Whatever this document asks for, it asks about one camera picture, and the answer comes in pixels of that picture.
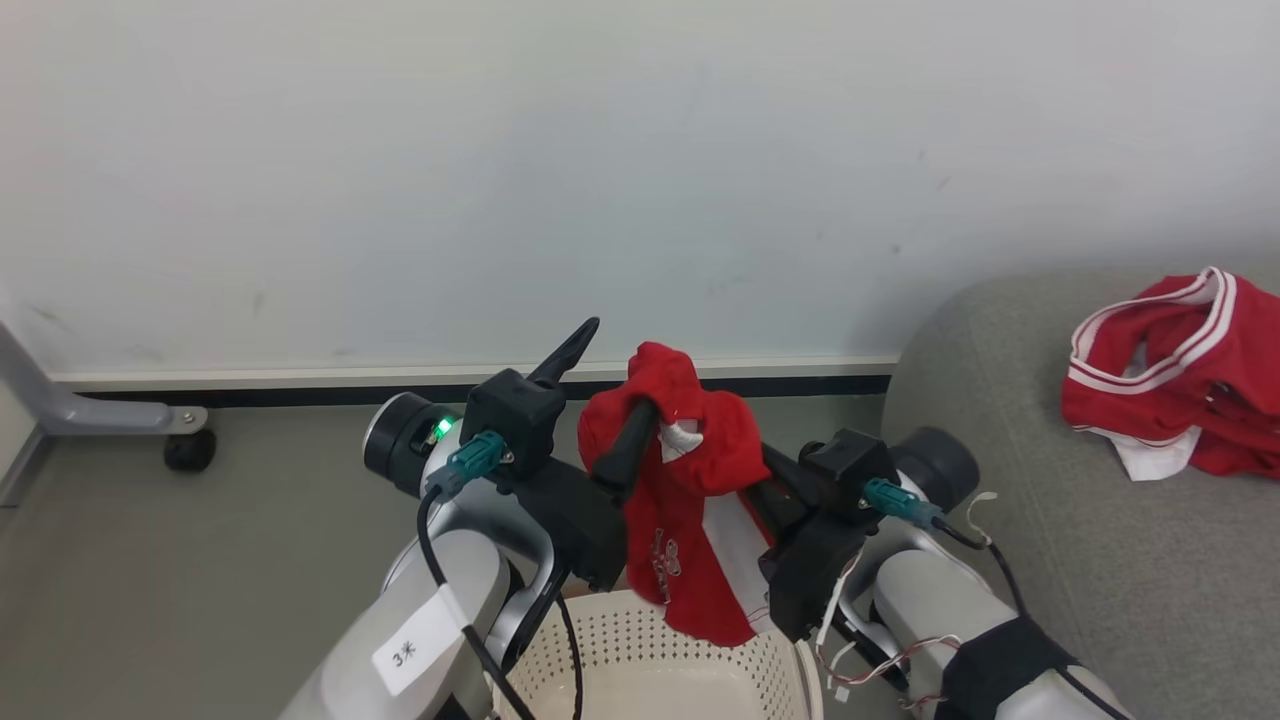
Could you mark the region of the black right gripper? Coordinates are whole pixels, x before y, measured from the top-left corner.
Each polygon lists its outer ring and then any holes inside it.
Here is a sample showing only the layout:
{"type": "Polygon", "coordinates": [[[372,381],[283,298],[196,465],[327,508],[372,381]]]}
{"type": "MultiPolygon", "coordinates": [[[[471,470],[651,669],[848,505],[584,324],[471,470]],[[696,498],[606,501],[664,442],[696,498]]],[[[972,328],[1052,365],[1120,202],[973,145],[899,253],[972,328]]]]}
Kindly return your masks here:
{"type": "MultiPolygon", "coordinates": [[[[768,532],[788,532],[812,515],[814,478],[769,445],[762,454],[771,477],[760,487],[760,518],[768,532]]],[[[791,642],[809,638],[823,621],[837,579],[865,542],[865,523],[812,518],[759,557],[771,620],[780,633],[791,642]]]]}

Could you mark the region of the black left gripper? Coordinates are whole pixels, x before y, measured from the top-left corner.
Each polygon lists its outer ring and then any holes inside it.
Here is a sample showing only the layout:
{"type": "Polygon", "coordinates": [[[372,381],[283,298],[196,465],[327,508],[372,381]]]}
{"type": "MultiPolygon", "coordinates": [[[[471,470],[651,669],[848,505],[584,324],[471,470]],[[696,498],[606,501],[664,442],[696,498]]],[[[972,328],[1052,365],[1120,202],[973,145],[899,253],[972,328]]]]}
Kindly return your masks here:
{"type": "MultiPolygon", "coordinates": [[[[527,379],[544,387],[559,384],[579,365],[599,325],[599,316],[588,318],[527,379]]],[[[658,420],[657,406],[639,398],[612,446],[591,465],[590,477],[568,464],[545,464],[524,475],[509,469],[498,471],[499,492],[516,497],[549,536],[553,555],[595,592],[614,589],[625,573],[627,528],[612,497],[632,496],[645,456],[658,437],[658,420]]]]}

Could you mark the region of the red shorts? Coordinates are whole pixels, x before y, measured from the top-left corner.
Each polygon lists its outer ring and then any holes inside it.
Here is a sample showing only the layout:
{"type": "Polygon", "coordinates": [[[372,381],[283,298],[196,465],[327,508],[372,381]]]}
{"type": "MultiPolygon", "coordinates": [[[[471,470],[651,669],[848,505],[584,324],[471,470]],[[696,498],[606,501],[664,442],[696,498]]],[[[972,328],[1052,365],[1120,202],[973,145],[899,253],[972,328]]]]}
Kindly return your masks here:
{"type": "Polygon", "coordinates": [[[628,587],[675,632],[746,644],[773,628],[759,568],[773,536],[745,498],[771,475],[753,411],[737,395],[704,388],[692,360],[666,345],[639,345],[627,370],[622,386],[588,402],[577,438],[595,470],[631,410],[646,400],[658,411],[623,506],[628,587]]]}

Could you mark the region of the red basketball jersey white trim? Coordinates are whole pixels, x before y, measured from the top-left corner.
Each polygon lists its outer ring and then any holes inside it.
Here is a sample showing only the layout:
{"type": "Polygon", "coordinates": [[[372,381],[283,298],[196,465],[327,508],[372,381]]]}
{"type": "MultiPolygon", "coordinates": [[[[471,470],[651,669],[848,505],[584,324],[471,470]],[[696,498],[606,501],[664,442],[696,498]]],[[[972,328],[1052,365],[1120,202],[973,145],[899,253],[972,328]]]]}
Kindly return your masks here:
{"type": "Polygon", "coordinates": [[[1100,309],[1071,336],[1061,411],[1134,482],[1280,480],[1280,297],[1207,266],[1100,309]]]}

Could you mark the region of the grey fabric sofa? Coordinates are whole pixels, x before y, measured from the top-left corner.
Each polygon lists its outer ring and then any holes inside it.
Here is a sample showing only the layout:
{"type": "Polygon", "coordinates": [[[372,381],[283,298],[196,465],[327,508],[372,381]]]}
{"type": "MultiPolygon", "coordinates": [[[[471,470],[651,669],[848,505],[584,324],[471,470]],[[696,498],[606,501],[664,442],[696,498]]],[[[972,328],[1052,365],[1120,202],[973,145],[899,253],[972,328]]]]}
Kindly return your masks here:
{"type": "Polygon", "coordinates": [[[957,437],[975,510],[1034,619],[1139,720],[1280,720],[1280,482],[1193,468],[1128,479],[1062,419],[1070,337],[1178,266],[1006,275],[946,301],[902,351],[882,434],[957,437]]]}

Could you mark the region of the cream perforated laundry basket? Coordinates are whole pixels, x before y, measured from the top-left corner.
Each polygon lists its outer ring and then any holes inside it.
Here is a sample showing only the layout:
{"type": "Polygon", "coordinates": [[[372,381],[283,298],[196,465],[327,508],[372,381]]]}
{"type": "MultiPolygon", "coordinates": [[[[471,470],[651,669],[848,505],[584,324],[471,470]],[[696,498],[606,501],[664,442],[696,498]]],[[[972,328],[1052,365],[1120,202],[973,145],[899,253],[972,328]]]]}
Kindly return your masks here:
{"type": "Polygon", "coordinates": [[[567,600],[584,693],[561,614],[552,609],[507,678],[538,720],[823,720],[814,653],[774,628],[737,647],[672,630],[632,591],[567,600]]]}

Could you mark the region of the white and black baseboard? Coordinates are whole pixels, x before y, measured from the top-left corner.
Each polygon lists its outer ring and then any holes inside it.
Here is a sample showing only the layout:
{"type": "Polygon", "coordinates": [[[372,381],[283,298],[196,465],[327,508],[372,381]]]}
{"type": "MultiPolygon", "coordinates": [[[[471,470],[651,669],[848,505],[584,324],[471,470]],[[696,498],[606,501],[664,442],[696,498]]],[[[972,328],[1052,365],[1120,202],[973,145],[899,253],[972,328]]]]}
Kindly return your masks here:
{"type": "MultiPolygon", "coordinates": [[[[890,375],[897,354],[828,357],[695,357],[704,380],[890,375]]],[[[390,388],[392,386],[474,386],[502,369],[521,373],[535,365],[465,364],[444,366],[325,366],[232,370],[50,372],[51,380],[77,393],[241,389],[390,388]]]]}

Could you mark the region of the white paper label sticker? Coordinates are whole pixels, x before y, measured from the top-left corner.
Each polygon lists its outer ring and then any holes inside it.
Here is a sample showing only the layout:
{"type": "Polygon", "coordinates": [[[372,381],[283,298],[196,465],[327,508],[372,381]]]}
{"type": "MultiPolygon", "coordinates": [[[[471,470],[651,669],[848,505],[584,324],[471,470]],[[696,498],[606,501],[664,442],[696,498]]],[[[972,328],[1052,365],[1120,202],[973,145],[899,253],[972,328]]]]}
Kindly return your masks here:
{"type": "Polygon", "coordinates": [[[397,697],[412,685],[463,637],[467,625],[451,584],[438,587],[435,594],[372,652],[372,666],[390,696],[397,697]]]}

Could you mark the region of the black caster wheel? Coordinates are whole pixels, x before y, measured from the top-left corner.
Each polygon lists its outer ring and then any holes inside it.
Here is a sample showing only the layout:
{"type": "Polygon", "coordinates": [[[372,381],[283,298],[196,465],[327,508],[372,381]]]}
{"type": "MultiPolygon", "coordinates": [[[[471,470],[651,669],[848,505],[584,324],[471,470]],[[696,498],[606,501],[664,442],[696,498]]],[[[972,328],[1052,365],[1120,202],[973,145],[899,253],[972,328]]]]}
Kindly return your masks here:
{"type": "Polygon", "coordinates": [[[218,437],[204,428],[187,436],[169,436],[163,447],[163,461],[172,471],[196,474],[205,471],[218,451],[218,437]]]}

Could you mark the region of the grey metal stand leg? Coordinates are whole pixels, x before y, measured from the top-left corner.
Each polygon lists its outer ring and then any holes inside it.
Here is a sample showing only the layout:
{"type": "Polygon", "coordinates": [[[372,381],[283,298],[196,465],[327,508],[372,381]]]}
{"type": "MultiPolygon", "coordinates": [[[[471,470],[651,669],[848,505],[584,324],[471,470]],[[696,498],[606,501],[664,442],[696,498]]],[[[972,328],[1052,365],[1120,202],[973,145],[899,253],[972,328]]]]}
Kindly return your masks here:
{"type": "Polygon", "coordinates": [[[0,382],[50,436],[198,436],[209,410],[90,398],[54,382],[0,322],[0,382]]]}

